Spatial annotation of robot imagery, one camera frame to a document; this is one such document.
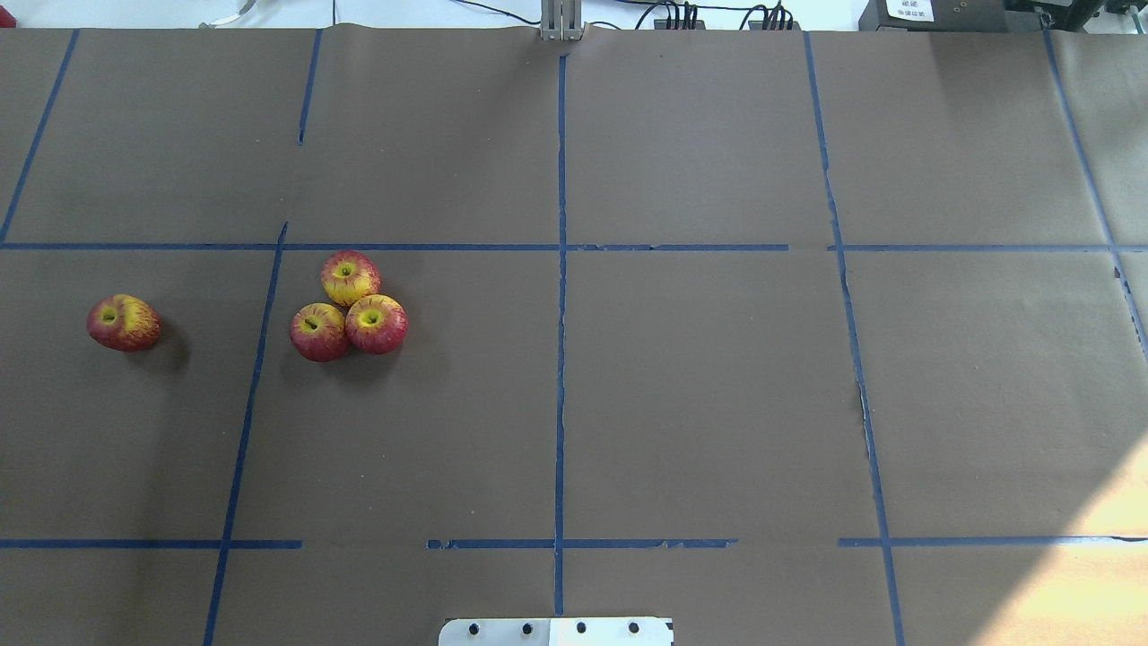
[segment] apple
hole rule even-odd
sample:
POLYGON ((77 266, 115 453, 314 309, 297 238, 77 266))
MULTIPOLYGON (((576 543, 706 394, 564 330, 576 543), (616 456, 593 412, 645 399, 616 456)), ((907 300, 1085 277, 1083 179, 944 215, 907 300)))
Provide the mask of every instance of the apple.
POLYGON ((355 304, 363 296, 379 293, 382 277, 371 258, 352 250, 335 251, 327 258, 319 274, 327 296, 343 306, 355 304))
POLYGON ((363 296, 347 312, 347 338, 363 352, 386 355, 406 338, 406 311, 390 296, 363 296))
POLYGON ((87 313, 87 334, 111 350, 147 350, 160 338, 160 314, 135 296, 116 294, 95 303, 87 313))
POLYGON ((331 361, 347 355, 343 312, 325 302, 311 303, 290 321, 290 343, 311 361, 331 361))

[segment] sticker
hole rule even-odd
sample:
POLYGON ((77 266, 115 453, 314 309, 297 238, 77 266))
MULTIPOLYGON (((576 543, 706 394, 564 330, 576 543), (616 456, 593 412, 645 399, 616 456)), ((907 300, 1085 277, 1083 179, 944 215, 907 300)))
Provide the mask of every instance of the sticker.
POLYGON ((885 0, 885 8, 891 18, 933 22, 932 0, 885 0))

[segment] blue tape line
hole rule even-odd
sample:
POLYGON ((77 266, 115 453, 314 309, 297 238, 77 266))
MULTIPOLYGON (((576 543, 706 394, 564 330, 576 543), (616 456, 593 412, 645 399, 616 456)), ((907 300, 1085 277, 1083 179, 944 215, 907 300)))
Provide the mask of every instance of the blue tape line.
POLYGON ((553 550, 550 538, 428 540, 427 550, 553 550))
MULTIPOLYGON (((270 251, 270 242, 2 242, 11 250, 204 250, 270 251)), ((567 251, 788 251, 789 244, 567 244, 567 251)), ((292 242, 288 251, 557 251, 561 244, 489 242, 292 242)))
POLYGON ((736 538, 568 538, 568 550, 726 550, 736 538))
MULTIPOLYGON (((846 251, 1008 251, 1008 252, 1094 252, 1108 251, 1104 244, 844 244, 846 251)), ((837 250, 831 244, 829 250, 837 250)))
POLYGON ((274 250, 267 242, 3 242, 9 250, 71 250, 71 251, 263 251, 274 250))
MULTIPOLYGON (((149 540, 119 538, 0 539, 0 550, 219 550, 218 540, 149 540)), ((236 540, 232 550, 302 550, 302 540, 236 540)))
POLYGON ((1116 250, 1116 239, 1112 235, 1112 227, 1108 221, 1108 211, 1104 209, 1104 202, 1101 201, 1100 190, 1096 188, 1096 178, 1092 173, 1092 164, 1088 163, 1088 156, 1084 153, 1084 143, 1080 142, 1080 132, 1077 130, 1076 118, 1072 116, 1072 109, 1069 107, 1069 98, 1064 92, 1064 81, 1061 79, 1061 67, 1056 62, 1056 49, 1053 47, 1053 34, 1048 28, 1045 28, 1045 49, 1048 52, 1048 64, 1053 69, 1056 95, 1061 101, 1061 109, 1064 110, 1064 119, 1069 124, 1069 132, 1072 134, 1072 145, 1076 147, 1077 157, 1080 159, 1080 168, 1084 170, 1084 177, 1088 184, 1088 193, 1096 205, 1096 217, 1100 219, 1100 227, 1104 231, 1104 241, 1108 242, 1109 250, 1112 252, 1112 263, 1120 273, 1119 280, 1124 291, 1124 302, 1127 303, 1128 313, 1132 316, 1132 326, 1137 330, 1140 352, 1145 356, 1145 360, 1148 361, 1148 337, 1145 336, 1143 320, 1140 318, 1140 309, 1137 306, 1137 301, 1132 296, 1132 286, 1128 285, 1128 273, 1124 270, 1124 262, 1120 260, 1119 251, 1116 250))
POLYGON ((558 411, 554 449, 554 616, 564 613, 566 540, 566 55, 558 59, 558 411))
POLYGON ((0 540, 0 550, 218 550, 218 540, 134 540, 86 538, 17 538, 0 540))
POLYGON ((71 62, 72 52, 76 50, 76 40, 79 38, 79 30, 73 29, 71 39, 68 40, 68 48, 64 49, 64 57, 60 61, 60 71, 56 72, 56 81, 52 85, 48 94, 48 102, 44 106, 44 114, 40 115, 40 123, 36 126, 36 134, 32 135, 32 145, 28 148, 28 156, 24 157, 24 168, 16 179, 16 189, 11 193, 11 201, 8 202, 8 211, 3 216, 3 224, 0 224, 0 242, 8 236, 8 228, 11 227, 11 218, 16 216, 16 207, 20 205, 20 196, 24 193, 24 184, 28 181, 28 173, 32 170, 32 162, 36 159, 36 151, 40 148, 40 139, 44 138, 44 129, 48 126, 48 117, 52 108, 56 104, 56 96, 60 95, 60 87, 64 83, 64 75, 68 73, 68 63, 71 62))
POLYGON ((853 373, 861 398, 861 415, 864 425, 866 447, 869 452, 869 480, 872 483, 872 499, 877 508, 877 527, 881 530, 882 555, 885 561, 885 585, 889 589, 889 607, 893 615, 893 635, 898 646, 905 646, 905 626, 901 621, 901 601, 897 591, 897 573, 893 568, 893 550, 889 545, 889 520, 885 515, 885 496, 881 484, 881 467, 877 462, 877 444, 872 433, 872 417, 869 411, 869 391, 866 387, 864 367, 861 364, 861 344, 858 340, 856 317, 853 313, 853 295, 850 293, 848 270, 845 264, 845 242, 841 236, 840 219, 837 212, 837 197, 829 179, 829 143, 825 138, 825 123, 821 110, 821 94, 817 89, 817 70, 813 60, 813 41, 809 32, 805 37, 805 60, 809 68, 809 91, 813 95, 813 112, 817 124, 817 142, 821 148, 821 168, 825 180, 825 197, 832 216, 833 244, 837 249, 837 272, 841 282, 841 297, 845 301, 845 318, 850 329, 850 351, 853 355, 853 373))
POLYGON ((284 258, 284 239, 287 236, 287 223, 279 231, 276 242, 276 257, 271 263, 271 279, 267 282, 267 297, 263 303, 263 322, 259 327, 259 344, 255 350, 255 367, 251 369, 251 386, 247 391, 247 410, 243 413, 243 433, 239 437, 239 454, 235 457, 235 472, 231 481, 231 496, 227 499, 227 516, 224 520, 223 538, 219 544, 219 560, 216 563, 216 578, 211 587, 211 606, 208 609, 208 623, 203 631, 203 646, 211 646, 215 639, 215 624, 219 615, 219 598, 223 594, 223 581, 227 573, 227 557, 231 551, 231 536, 235 528, 235 508, 239 506, 239 488, 243 482, 243 464, 247 460, 247 445, 251 439, 251 421, 255 412, 255 392, 259 388, 263 374, 263 353, 267 347, 267 327, 271 321, 271 305, 276 301, 276 286, 279 282, 279 265, 284 258))
POLYGON ((569 244, 572 251, 788 251, 789 244, 569 244))
POLYGON ((382 251, 557 251, 558 244, 533 243, 434 243, 434 242, 295 242, 285 247, 287 250, 382 250, 382 251))
MULTIPOLYGON (((736 538, 567 538, 564 550, 726 550, 736 538)), ((427 550, 552 550, 549 538, 428 540, 427 550)))
MULTIPOLYGON (((1148 537, 1120 536, 955 536, 955 537, 920 537, 890 538, 892 547, 1008 547, 1008 546, 1050 546, 1050 545, 1114 545, 1114 546, 1148 546, 1148 537)), ((881 547, 879 538, 843 538, 838 547, 881 547)))
POLYGON ((302 550, 302 540, 232 540, 231 550, 302 550))
POLYGON ((311 91, 315 89, 315 70, 319 65, 319 44, 323 42, 323 30, 315 30, 315 45, 311 46, 311 69, 307 72, 307 89, 303 92, 303 110, 298 115, 298 145, 303 145, 307 133, 307 116, 311 111, 311 91))

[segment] apple cluster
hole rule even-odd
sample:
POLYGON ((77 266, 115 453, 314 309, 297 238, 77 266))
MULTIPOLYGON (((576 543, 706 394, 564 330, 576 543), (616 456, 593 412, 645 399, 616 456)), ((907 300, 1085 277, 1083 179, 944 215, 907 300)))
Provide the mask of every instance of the apple cluster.
POLYGON ((350 347, 371 355, 386 355, 406 337, 403 305, 379 293, 382 277, 365 255, 344 249, 324 263, 319 272, 323 289, 341 306, 316 302, 300 309, 290 321, 290 342, 311 361, 332 361, 350 347))

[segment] black cable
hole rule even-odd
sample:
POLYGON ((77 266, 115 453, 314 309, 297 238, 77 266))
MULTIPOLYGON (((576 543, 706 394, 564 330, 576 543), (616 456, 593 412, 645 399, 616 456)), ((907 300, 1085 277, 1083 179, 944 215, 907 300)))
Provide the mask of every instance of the black cable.
POLYGON ((669 25, 669 20, 670 20, 669 18, 669 16, 670 16, 670 14, 669 14, 669 7, 673 6, 674 10, 675 11, 677 10, 677 5, 674 3, 674 2, 670 2, 669 0, 661 0, 660 2, 654 2, 654 3, 643 2, 643 5, 650 5, 650 6, 646 7, 645 11, 642 11, 642 17, 638 18, 638 24, 634 25, 634 29, 636 29, 636 30, 637 29, 642 29, 642 23, 645 22, 645 17, 650 15, 650 11, 657 9, 658 7, 666 7, 666 24, 667 24, 667 26, 669 25))
POLYGON ((483 5, 481 2, 473 2, 472 0, 452 0, 452 1, 458 2, 459 5, 471 5, 473 7, 479 7, 479 8, 486 9, 488 11, 494 11, 496 14, 502 14, 502 15, 509 17, 509 18, 514 18, 515 21, 523 22, 523 23, 529 24, 529 25, 535 25, 536 26, 536 25, 542 24, 542 21, 530 21, 530 20, 523 18, 522 16, 520 16, 518 14, 512 14, 512 13, 505 10, 505 9, 499 9, 498 7, 491 7, 489 5, 483 5))
POLYGON ((762 20, 769 18, 769 7, 766 7, 765 5, 754 5, 752 9, 745 13, 745 17, 742 18, 740 26, 737 28, 738 31, 742 31, 745 29, 745 25, 750 24, 750 16, 752 16, 753 11, 757 11, 758 9, 761 9, 761 13, 765 14, 762 20))
MULTIPOLYGON (((642 6, 649 6, 649 5, 658 6, 665 1, 666 0, 661 0, 661 2, 652 2, 650 0, 614 0, 614 2, 621 2, 622 5, 642 5, 642 6)), ((697 7, 698 9, 718 9, 722 11, 747 11, 750 9, 748 7, 714 7, 711 5, 693 5, 693 6, 697 7)))

